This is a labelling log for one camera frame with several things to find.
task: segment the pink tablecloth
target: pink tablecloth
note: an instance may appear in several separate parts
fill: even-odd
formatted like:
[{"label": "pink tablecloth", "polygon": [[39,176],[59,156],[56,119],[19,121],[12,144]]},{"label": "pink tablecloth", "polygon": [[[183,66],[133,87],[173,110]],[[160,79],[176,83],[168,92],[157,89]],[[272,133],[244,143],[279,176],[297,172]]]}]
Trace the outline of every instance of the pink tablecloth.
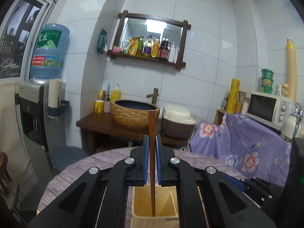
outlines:
[{"label": "pink tablecloth", "polygon": [[[90,167],[97,166],[99,169],[106,169],[112,167],[117,161],[127,158],[130,155],[132,148],[119,148],[109,151],[104,151],[98,154],[91,155],[84,158],[75,164],[65,168],[59,175],[55,176],[53,180],[48,183],[48,186],[39,202],[38,209],[43,210],[50,204],[59,194],[61,194],[68,186],[70,186],[78,177],[86,172]],[[235,178],[244,177],[232,167],[227,166],[224,162],[215,158],[210,158],[201,154],[194,154],[190,152],[174,150],[176,157],[187,161],[191,166],[205,169],[207,166],[214,166],[220,171],[233,176]],[[129,188],[126,222],[125,228],[130,227],[131,222],[131,203],[132,203],[132,189]]]}]

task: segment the window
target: window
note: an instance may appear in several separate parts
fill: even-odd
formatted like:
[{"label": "window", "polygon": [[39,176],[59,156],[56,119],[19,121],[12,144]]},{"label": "window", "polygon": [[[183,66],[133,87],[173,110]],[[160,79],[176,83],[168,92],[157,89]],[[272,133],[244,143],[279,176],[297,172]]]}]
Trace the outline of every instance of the window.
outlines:
[{"label": "window", "polygon": [[0,26],[0,81],[29,78],[34,45],[52,0],[16,0]]}]

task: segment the blue gripper pad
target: blue gripper pad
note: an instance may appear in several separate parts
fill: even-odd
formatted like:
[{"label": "blue gripper pad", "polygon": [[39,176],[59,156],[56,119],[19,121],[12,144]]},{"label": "blue gripper pad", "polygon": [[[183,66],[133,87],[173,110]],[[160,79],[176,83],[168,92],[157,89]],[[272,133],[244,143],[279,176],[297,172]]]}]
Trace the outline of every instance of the blue gripper pad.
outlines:
[{"label": "blue gripper pad", "polygon": [[162,182],[162,165],[161,165],[161,157],[159,154],[159,144],[158,144],[158,137],[155,137],[155,152],[156,152],[156,169],[157,169],[157,179],[158,184],[161,185]]},{"label": "blue gripper pad", "polygon": [[143,183],[147,184],[148,179],[148,163],[149,163],[149,136],[146,137],[145,147],[145,158],[143,162]]},{"label": "blue gripper pad", "polygon": [[239,180],[237,180],[237,179],[234,179],[234,178],[232,178],[232,177],[229,177],[228,175],[226,175],[226,174],[223,174],[224,176],[226,176],[239,190],[241,190],[241,191],[244,191],[245,190],[245,188],[244,188],[244,186],[243,186],[243,184],[242,184],[242,182],[241,181],[239,181]]}]

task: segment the microwave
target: microwave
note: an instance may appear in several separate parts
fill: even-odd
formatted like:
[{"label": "microwave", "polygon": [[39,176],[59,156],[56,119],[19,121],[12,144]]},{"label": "microwave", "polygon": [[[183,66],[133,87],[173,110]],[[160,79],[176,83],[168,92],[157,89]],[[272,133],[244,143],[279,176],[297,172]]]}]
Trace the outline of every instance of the microwave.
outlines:
[{"label": "microwave", "polygon": [[246,116],[282,131],[289,114],[294,115],[296,106],[288,97],[268,93],[252,92]]}]

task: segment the microwave door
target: microwave door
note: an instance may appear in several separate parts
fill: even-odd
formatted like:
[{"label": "microwave door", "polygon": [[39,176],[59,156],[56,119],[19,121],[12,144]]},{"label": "microwave door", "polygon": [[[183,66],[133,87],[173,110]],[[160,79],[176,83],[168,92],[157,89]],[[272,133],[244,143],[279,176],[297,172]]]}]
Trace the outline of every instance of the microwave door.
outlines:
[{"label": "microwave door", "polygon": [[247,116],[270,127],[275,127],[276,101],[275,98],[252,94],[249,101]]}]

